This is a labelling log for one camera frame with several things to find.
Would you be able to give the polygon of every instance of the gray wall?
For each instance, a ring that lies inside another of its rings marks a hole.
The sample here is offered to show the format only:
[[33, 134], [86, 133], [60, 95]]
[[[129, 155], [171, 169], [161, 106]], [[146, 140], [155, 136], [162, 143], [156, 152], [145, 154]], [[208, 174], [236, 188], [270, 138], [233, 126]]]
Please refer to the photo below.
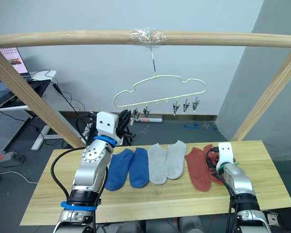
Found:
[[[0, 0], [0, 34], [133, 28], [251, 32], [262, 3], [263, 0], [22, 0], [16, 4], [14, 0]], [[154, 55], [157, 74], [203, 79], [208, 90], [200, 95], [195, 114], [217, 115], [243, 51], [244, 47], [162, 46], [154, 49]], [[150, 51], [142, 46], [45, 46], [20, 48], [20, 52], [30, 71], [56, 70], [61, 89], [81, 100], [86, 110], [121, 111], [113, 105], [114, 95], [131, 90], [134, 83], [154, 75]], [[176, 78], [159, 79], [143, 83], [132, 95], [123, 94], [118, 104], [198, 90], [202, 90], [200, 84], [179, 85]], [[71, 111], [64, 102], [54, 106]], [[173, 112], [171, 101], [151, 104], [149, 108], [151, 113]], [[191, 107], [187, 113], [193, 114]]]
[[[291, 34], [291, 0], [265, 0], [253, 32]], [[247, 47], [217, 119], [231, 139], [284, 62], [290, 49]], [[274, 160], [291, 159], [291, 81], [245, 140], [263, 140]]]

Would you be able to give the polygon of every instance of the red sock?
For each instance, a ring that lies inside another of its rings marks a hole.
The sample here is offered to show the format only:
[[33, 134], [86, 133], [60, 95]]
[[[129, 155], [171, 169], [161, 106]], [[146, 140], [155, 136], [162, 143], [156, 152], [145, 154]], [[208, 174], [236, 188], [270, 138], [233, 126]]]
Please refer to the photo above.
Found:
[[211, 183], [203, 151], [193, 147], [192, 151], [185, 156], [185, 160], [194, 187], [199, 191], [207, 192]]
[[[204, 154], [206, 156], [207, 152], [213, 147], [212, 144], [208, 145], [208, 146], [205, 146], [204, 147]], [[219, 157], [219, 153], [213, 153], [213, 152], [209, 152], [208, 153], [208, 156], [210, 157], [213, 165], [217, 165], [217, 162], [216, 162], [216, 159], [218, 159]], [[220, 180], [218, 180], [217, 178], [215, 178], [214, 176], [212, 176], [212, 174], [214, 174], [215, 172], [214, 171], [211, 171], [210, 168], [208, 167], [208, 173], [209, 173], [209, 176], [210, 176], [210, 179], [218, 184], [222, 184], [222, 182]]]

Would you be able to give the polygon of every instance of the metal clip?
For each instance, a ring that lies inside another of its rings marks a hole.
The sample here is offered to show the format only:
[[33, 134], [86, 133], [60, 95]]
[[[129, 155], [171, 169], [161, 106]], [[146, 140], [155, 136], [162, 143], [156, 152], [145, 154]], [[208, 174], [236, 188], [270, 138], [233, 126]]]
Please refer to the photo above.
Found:
[[199, 105], [199, 102], [200, 102], [197, 99], [198, 99], [198, 96], [196, 96], [195, 102], [192, 102], [193, 103], [193, 112], [195, 112], [195, 110], [196, 110], [196, 108], [197, 108], [197, 106]]
[[134, 110], [132, 111], [132, 113], [135, 115], [136, 119], [139, 118], [139, 116], [140, 116], [140, 112], [138, 112], [138, 108], [137, 108], [137, 107], [136, 107], [136, 109], [134, 109]]
[[183, 112], [185, 113], [188, 107], [190, 106], [190, 102], [188, 102], [188, 99], [185, 100], [185, 103], [183, 104]]
[[176, 101], [176, 104], [173, 103], [174, 116], [176, 115], [176, 112], [177, 112], [178, 108], [180, 107], [180, 104], [179, 105], [177, 105], [177, 104], [178, 104], [178, 101]]
[[148, 110], [147, 106], [146, 106], [146, 108], [144, 108], [144, 115], [147, 118], [149, 116], [149, 114], [150, 114], [150, 110]]

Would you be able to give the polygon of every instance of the pegboard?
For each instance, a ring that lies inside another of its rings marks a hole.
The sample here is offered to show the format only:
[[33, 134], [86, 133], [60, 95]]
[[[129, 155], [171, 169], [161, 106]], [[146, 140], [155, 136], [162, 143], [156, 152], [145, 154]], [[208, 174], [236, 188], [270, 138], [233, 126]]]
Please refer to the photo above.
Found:
[[[32, 118], [25, 110], [2, 111], [20, 120]], [[0, 153], [4, 151], [25, 122], [0, 113]]]

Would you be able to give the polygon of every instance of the clear tape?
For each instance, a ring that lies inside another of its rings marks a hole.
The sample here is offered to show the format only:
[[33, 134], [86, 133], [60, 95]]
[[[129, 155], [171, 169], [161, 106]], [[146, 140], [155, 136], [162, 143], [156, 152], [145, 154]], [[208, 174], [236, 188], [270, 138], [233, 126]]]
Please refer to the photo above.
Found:
[[166, 36], [164, 33], [155, 29], [147, 30], [135, 28], [134, 31], [128, 35], [131, 39], [134, 40], [135, 45], [142, 45], [147, 47], [155, 47], [166, 41]]

